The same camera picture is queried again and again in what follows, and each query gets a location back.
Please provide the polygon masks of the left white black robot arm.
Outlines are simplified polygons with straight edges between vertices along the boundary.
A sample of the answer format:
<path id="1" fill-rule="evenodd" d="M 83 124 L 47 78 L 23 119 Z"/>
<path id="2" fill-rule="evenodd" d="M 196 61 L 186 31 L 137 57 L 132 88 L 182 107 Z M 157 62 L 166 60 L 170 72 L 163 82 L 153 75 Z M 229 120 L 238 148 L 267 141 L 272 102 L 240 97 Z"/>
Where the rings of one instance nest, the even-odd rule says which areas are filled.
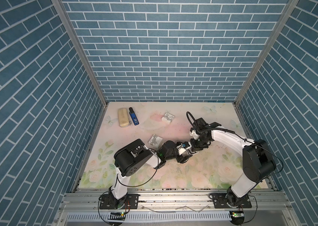
<path id="1" fill-rule="evenodd" d="M 169 140 L 159 150 L 153 150 L 137 139 L 115 153 L 116 179 L 109 194 L 117 201 L 123 200 L 128 188 L 133 187 L 129 185 L 130 177 L 145 164 L 158 170 L 172 159 L 183 164 L 197 152 L 190 142 L 175 143 Z"/>

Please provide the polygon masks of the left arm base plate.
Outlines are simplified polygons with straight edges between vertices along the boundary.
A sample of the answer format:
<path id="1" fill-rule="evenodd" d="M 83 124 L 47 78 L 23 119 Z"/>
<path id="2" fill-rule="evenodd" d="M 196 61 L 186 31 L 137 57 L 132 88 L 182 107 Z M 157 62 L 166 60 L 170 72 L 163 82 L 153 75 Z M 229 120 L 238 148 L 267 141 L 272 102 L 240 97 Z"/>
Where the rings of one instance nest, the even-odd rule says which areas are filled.
<path id="1" fill-rule="evenodd" d="M 139 194 L 127 194 L 120 199 L 116 199 L 112 193 L 103 194 L 100 198 L 99 209 L 101 210 L 128 210 L 137 209 Z"/>

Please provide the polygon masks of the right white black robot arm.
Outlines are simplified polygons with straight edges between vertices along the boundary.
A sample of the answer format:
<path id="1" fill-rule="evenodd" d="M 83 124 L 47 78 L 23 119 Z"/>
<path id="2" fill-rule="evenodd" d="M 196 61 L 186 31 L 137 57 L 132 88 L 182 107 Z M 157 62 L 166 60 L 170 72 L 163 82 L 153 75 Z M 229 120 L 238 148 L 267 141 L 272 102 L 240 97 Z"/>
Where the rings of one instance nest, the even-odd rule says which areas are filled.
<path id="1" fill-rule="evenodd" d="M 208 124 L 203 118 L 189 122 L 190 135 L 193 137 L 190 140 L 192 151 L 201 151 L 217 141 L 241 154 L 243 173 L 228 189 L 229 199 L 243 198 L 276 169 L 274 156 L 268 150 L 266 141 L 242 137 L 216 122 Z"/>

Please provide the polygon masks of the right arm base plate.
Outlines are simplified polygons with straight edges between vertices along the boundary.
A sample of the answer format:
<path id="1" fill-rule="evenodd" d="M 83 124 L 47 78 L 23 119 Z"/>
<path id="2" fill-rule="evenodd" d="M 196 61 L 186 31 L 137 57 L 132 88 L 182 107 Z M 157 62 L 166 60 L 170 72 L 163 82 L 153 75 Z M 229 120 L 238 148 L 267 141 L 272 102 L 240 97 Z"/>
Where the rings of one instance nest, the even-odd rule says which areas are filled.
<path id="1" fill-rule="evenodd" d="M 243 208 L 250 209 L 252 204 L 250 202 L 249 196 L 245 195 L 241 198 L 236 197 L 232 193 L 210 193 L 208 195 L 209 199 L 213 201 L 213 205 L 216 209 L 225 209 L 225 208 Z"/>

